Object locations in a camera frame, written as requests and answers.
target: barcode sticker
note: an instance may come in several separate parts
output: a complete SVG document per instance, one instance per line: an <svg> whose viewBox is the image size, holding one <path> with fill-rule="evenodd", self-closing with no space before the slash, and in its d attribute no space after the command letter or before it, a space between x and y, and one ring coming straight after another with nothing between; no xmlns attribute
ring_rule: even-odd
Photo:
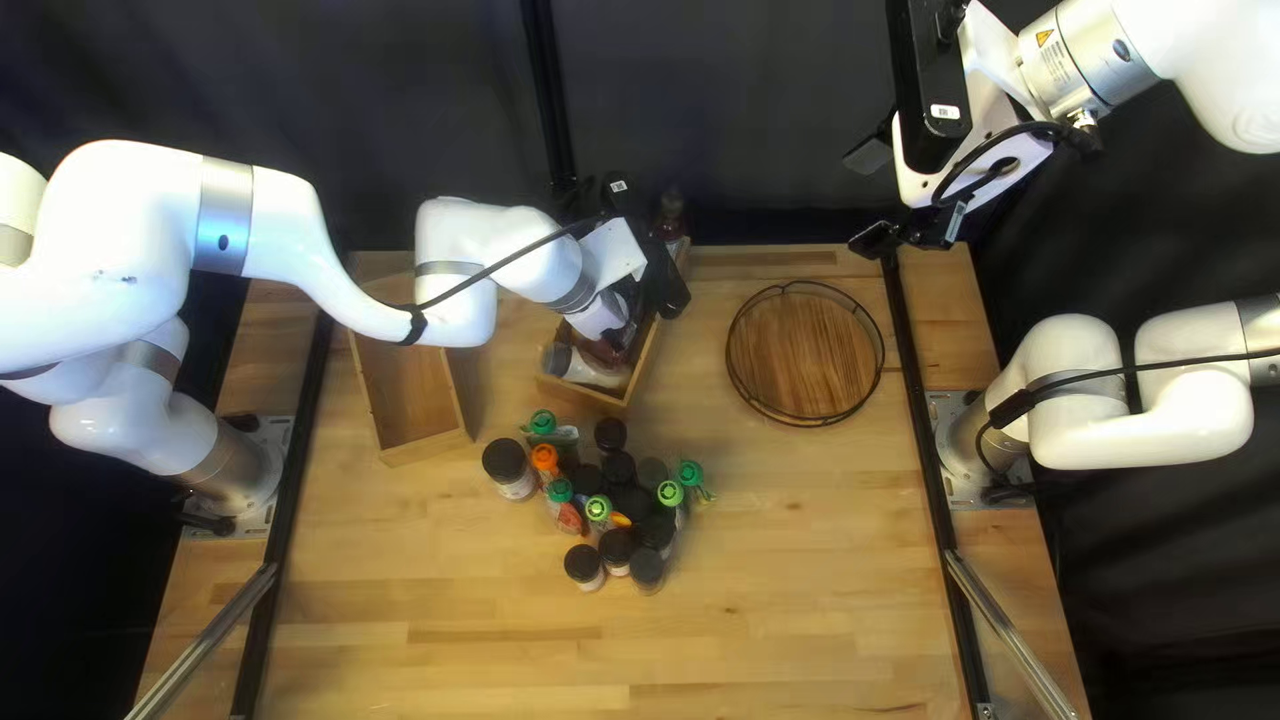
<svg viewBox="0 0 1280 720"><path fill-rule="evenodd" d="M933 105L929 105L929 114L934 118L942 118L943 120L959 120L960 108L934 102Z"/></svg>

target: black backdrop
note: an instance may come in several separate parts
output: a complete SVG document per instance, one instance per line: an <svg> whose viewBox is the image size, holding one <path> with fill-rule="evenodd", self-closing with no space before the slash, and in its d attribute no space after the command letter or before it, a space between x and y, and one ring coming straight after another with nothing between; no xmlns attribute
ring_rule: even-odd
<svg viewBox="0 0 1280 720"><path fill-rule="evenodd" d="M840 165L892 102L881 5L552 3L580 172L680 183L699 240L847 237L892 200L886 172ZM1050 3L989 5L1020 27ZM434 195L548 201L517 0L9 0L0 28L0 151L46 174L99 137L275 167L316 184L348 249L407 247ZM1105 136L1102 160L1055 160L988 218L979 274L1006 357L1047 314L1093 313L1128 338L1151 314L1276 287L1280 160L1217 146L1169 87ZM193 279L179 383L206 404L242 292ZM1231 457L1046 477L1098 717L1276 705L1280 405L1257 402L1254 438ZM45 413L0 393L4 714L114 719L168 571L172 493L59 447Z"/></svg>

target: metal pole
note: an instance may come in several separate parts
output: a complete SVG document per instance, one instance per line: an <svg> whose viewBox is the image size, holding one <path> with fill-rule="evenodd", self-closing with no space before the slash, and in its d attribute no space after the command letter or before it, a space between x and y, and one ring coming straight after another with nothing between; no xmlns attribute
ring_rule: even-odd
<svg viewBox="0 0 1280 720"><path fill-rule="evenodd" d="M187 685L200 665L227 639L236 623L253 609L275 583L275 562L262 565L244 583L236 596L223 607L204 630L182 651L178 660L165 670L164 675L151 685L147 694L133 706L124 720L156 720L173 705L178 693Z"/></svg>
<svg viewBox="0 0 1280 720"><path fill-rule="evenodd" d="M969 568L956 551L948 550L943 556L947 561L947 571L951 573L956 584L964 591L965 597L978 609L983 620L987 621L987 625L991 626L996 637L1000 638L1000 642L1004 643L1005 650L1012 656L1018 671L1021 673L1023 680L1032 689L1044 712L1050 717L1053 717L1053 720L1079 720L1080 715L1071 707L1071 701L1066 698L1066 693L1062 692L1062 688L1057 687L1048 670L1041 665L1041 661L1032 652L1027 641L1023 639L1018 628L1014 628L1012 621L1009 620L1009 615L1005 615L1005 611L1001 610L1000 603L987 591L987 585L982 584L978 574Z"/></svg>

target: pile of bottles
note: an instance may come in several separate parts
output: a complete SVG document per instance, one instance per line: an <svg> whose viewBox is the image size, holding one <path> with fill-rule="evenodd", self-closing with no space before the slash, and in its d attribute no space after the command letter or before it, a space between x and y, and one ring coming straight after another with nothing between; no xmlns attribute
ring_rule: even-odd
<svg viewBox="0 0 1280 720"><path fill-rule="evenodd" d="M541 497L556 527L579 543L564 553L564 574L582 592L605 579L631 578L641 594L662 589L689 503L716 496L694 460L667 461L627 452L627 427L616 418L595 424L599 464L579 452L579 429L557 424L549 410L521 428L525 442L498 438L481 457L498 493L512 502Z"/></svg>

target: metal mounting plate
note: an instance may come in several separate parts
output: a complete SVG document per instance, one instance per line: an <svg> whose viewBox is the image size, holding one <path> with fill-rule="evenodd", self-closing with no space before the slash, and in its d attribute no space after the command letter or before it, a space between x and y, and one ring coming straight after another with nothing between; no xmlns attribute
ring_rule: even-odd
<svg viewBox="0 0 1280 720"><path fill-rule="evenodd" d="M244 434L259 446L274 448L278 456L283 459L289 450L289 439L293 437L293 416L261 415L259 416L259 428L252 433ZM183 503L183 511L205 518L216 518L216 515L205 510L196 496L187 498L186 503ZM266 502L260 503L243 515L237 515L236 532L229 536L219 537L209 530L187 525L182 529L182 537L193 541L265 538L271 530L271 520L274 519L275 493L273 492Z"/></svg>
<svg viewBox="0 0 1280 720"><path fill-rule="evenodd" d="M947 493L947 503L951 506L951 510L1018 510L1034 507L1036 501L1029 493L1010 497L995 503L988 502L983 498L982 491L983 488L995 484L989 473L986 470L979 470L977 473L970 470L965 475L957 475L947 469L946 464L942 462L941 457L947 455L947 428L951 427L964 409L968 407L964 398L969 395L969 392L970 391L964 389L925 392L925 397L929 401L929 423L933 425L934 445L938 448L936 459L942 477L942 486ZM1009 469L1006 475L1014 486L1030 483L1030 462L1027 457L1019 459L1014 462L1014 466Z"/></svg>

